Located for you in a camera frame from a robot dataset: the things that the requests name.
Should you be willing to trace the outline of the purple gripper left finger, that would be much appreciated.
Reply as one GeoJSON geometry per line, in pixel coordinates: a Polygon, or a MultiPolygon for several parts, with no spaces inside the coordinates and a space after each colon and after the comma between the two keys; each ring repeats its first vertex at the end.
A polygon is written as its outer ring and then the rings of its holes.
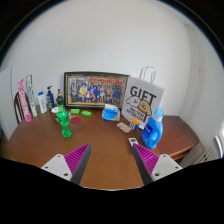
{"type": "Polygon", "coordinates": [[[66,155],[56,154],[42,169],[79,185],[91,155],[91,145],[86,144],[66,155]]]}

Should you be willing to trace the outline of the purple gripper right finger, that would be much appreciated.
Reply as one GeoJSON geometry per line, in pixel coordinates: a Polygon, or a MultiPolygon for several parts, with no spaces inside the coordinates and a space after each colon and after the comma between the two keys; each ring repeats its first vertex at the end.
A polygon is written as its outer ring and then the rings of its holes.
{"type": "Polygon", "coordinates": [[[158,155],[152,150],[146,149],[138,144],[133,145],[132,153],[144,185],[150,184],[182,169],[182,167],[167,154],[158,155]]]}

